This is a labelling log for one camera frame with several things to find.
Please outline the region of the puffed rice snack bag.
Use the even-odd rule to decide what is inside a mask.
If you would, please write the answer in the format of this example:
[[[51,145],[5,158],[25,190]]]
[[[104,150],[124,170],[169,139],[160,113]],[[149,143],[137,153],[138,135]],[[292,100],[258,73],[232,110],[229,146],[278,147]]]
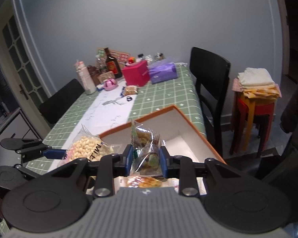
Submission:
[[[92,135],[83,125],[57,166],[60,167],[81,157],[87,158],[89,162],[96,162],[105,155],[118,153],[122,146],[104,142],[98,135]]]

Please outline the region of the yellow cracker snack bag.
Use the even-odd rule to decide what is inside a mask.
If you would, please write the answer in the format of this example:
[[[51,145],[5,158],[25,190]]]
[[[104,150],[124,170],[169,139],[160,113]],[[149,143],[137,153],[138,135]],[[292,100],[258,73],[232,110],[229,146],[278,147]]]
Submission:
[[[132,176],[126,179],[127,187],[152,188],[161,187],[162,182],[153,177]]]

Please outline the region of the mixed dried fruit bag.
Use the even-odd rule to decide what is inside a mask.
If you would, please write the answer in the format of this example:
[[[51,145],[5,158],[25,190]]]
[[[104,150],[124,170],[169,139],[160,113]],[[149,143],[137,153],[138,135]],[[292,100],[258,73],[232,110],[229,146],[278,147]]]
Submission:
[[[143,123],[132,121],[131,125],[132,166],[130,175],[140,177],[162,176],[159,149],[160,134]]]

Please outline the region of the grey cabinet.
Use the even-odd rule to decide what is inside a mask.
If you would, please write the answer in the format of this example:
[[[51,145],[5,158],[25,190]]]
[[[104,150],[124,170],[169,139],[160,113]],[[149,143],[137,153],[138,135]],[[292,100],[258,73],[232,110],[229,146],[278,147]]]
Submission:
[[[4,138],[41,139],[21,108],[0,122],[0,141]]]

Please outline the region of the black chair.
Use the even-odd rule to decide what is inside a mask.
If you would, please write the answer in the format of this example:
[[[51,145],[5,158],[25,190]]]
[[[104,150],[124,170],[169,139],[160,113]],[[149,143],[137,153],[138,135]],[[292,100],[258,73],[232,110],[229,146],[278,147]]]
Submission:
[[[223,155],[221,116],[229,85],[231,63],[224,57],[202,48],[191,49],[189,70],[195,77],[195,90],[202,110],[207,140]]]
[[[38,110],[50,128],[61,119],[73,103],[84,93],[77,79],[72,79],[63,88],[43,102]]]

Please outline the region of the orange cardboard box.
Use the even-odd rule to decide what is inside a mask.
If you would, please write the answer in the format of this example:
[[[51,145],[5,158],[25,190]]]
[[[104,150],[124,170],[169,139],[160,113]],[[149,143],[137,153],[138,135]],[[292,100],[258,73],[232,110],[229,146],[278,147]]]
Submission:
[[[139,123],[143,123],[146,127],[152,128],[160,134],[161,147],[166,147],[171,156],[181,155],[192,159],[193,162],[203,163],[207,158],[214,158],[223,162],[223,158],[200,133],[200,131],[191,123],[188,118],[176,107],[169,106],[157,112],[153,112],[144,117],[136,119]],[[131,125],[132,121],[125,123],[106,132],[99,137],[108,144],[122,144],[122,149],[118,153],[122,154],[127,145],[131,145]],[[119,187],[127,187],[126,179],[135,175],[119,176]],[[178,178],[166,178],[163,175],[153,177],[162,182],[162,186],[158,188],[171,187],[176,188],[178,193]],[[144,194],[149,194],[151,188],[139,188]]]

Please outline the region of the white cylinder container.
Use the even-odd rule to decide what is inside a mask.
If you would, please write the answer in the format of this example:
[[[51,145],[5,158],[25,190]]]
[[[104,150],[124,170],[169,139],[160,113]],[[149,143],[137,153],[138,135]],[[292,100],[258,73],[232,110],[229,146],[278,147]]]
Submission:
[[[85,90],[85,93],[87,95],[92,95],[94,92],[96,92],[96,86],[90,76],[88,68],[86,67],[83,61],[78,61],[78,60],[76,61],[74,66],[75,66],[75,70],[78,75],[79,81]]]

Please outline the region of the red orange stool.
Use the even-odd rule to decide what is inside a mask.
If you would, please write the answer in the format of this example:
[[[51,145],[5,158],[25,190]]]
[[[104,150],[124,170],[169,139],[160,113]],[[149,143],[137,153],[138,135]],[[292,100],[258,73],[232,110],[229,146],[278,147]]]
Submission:
[[[259,138],[256,156],[262,155],[270,136],[275,103],[274,99],[248,98],[241,92],[235,92],[231,117],[231,129],[234,134],[230,155],[247,150],[254,127],[258,130]]]

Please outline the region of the small wooden box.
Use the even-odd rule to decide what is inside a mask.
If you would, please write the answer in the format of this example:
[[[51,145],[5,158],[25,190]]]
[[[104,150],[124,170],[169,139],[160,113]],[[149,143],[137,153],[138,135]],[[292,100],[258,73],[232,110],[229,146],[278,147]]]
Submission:
[[[107,79],[115,79],[115,75],[112,71],[98,75],[98,80],[100,83],[104,83]]]

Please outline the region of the dark jacket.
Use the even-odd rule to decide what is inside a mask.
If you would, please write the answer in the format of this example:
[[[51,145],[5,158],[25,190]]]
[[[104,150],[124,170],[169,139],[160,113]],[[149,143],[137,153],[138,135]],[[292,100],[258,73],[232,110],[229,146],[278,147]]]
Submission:
[[[284,133],[294,132],[298,125],[298,85],[281,116],[281,129]]]

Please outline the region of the pink round gadget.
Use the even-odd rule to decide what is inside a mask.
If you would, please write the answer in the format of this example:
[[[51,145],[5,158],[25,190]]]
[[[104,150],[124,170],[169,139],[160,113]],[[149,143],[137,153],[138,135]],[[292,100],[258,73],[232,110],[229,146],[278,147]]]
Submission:
[[[103,88],[105,89],[105,91],[111,91],[117,88],[117,86],[117,81],[113,78],[107,78],[103,83]]]

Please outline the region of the folded towels stack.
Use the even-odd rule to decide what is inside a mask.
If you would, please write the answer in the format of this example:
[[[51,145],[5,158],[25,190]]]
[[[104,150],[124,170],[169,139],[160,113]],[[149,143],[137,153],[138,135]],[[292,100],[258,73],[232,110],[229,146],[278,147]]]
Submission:
[[[238,73],[232,84],[232,91],[241,93],[248,99],[276,100],[282,97],[276,84],[265,68],[246,68]]]

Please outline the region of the magenta tissue box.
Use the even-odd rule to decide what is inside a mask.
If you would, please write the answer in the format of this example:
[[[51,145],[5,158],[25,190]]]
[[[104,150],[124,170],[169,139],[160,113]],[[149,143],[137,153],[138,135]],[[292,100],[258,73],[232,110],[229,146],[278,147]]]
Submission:
[[[127,85],[144,86],[149,80],[147,61],[139,61],[133,66],[125,66],[122,74]]]

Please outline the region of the black chair right side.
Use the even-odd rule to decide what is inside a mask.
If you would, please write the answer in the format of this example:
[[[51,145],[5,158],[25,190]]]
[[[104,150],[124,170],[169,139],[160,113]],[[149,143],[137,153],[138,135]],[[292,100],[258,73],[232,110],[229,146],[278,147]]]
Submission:
[[[221,116],[229,85],[231,63],[224,57],[202,48],[191,49],[189,70],[195,77],[195,90],[202,110],[207,140],[223,155]]]

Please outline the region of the purple tissue pack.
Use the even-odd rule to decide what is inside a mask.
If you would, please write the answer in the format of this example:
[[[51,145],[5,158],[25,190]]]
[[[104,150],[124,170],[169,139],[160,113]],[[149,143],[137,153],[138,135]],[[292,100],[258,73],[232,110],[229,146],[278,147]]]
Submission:
[[[157,84],[178,78],[176,64],[170,59],[164,59],[154,62],[148,67],[148,72],[152,84]]]

